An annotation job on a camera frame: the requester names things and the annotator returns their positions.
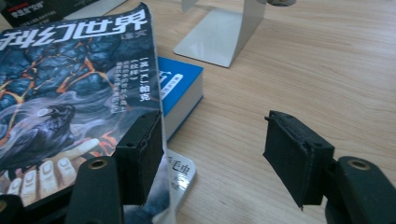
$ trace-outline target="blue book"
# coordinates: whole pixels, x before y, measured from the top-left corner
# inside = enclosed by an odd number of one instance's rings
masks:
[[[158,57],[165,136],[169,140],[204,96],[203,67]]]
[[[158,57],[166,139],[203,98],[203,67]],[[178,212],[196,175],[193,161],[167,150],[171,206]]]

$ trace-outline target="cover illustration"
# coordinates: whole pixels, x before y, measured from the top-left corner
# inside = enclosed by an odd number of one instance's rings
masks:
[[[27,206],[73,185],[80,164],[112,155],[138,117],[161,109],[159,89],[145,4],[119,15],[4,31],[0,193],[20,195]],[[169,206],[163,163],[153,184],[163,199],[149,218]]]

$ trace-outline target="wooden table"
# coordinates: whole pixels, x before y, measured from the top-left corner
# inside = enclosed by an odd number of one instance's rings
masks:
[[[158,53],[205,68],[205,97],[169,142],[198,175],[178,223],[323,223],[324,204],[302,212],[264,151],[270,110],[289,113],[327,139],[334,157],[377,164],[396,185],[396,2],[299,0],[267,5],[230,68],[177,56],[173,48],[212,9],[243,1],[144,1]],[[135,7],[128,1],[111,13]]]

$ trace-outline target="metal base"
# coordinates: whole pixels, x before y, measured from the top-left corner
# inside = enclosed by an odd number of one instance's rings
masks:
[[[243,13],[215,8],[175,47],[174,53],[230,67],[262,21],[264,10],[265,4],[257,0],[246,0]]]
[[[65,19],[75,20],[87,17],[103,16],[113,8],[121,5],[123,2],[126,2],[126,0],[99,0],[66,16]]]
[[[198,2],[198,0],[181,0],[181,10],[183,12],[188,11],[196,2]]]

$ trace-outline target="book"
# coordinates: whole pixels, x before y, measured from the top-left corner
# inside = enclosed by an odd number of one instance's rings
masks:
[[[12,27],[61,21],[98,0],[3,0],[1,14]]]
[[[164,128],[167,140],[174,135],[191,111],[204,97],[203,67],[158,57]],[[177,212],[196,176],[195,163],[168,148],[171,201]]]
[[[20,195],[31,212],[56,200],[71,191],[85,160],[113,155],[136,120],[162,110],[151,26],[142,3],[119,15],[0,34],[2,194]],[[162,146],[147,202],[125,205],[128,220],[175,221],[165,137]]]
[[[166,139],[170,139],[204,97],[204,68],[158,57]]]
[[[175,212],[180,210],[196,176],[195,163],[168,148],[169,180],[171,182],[171,204]]]

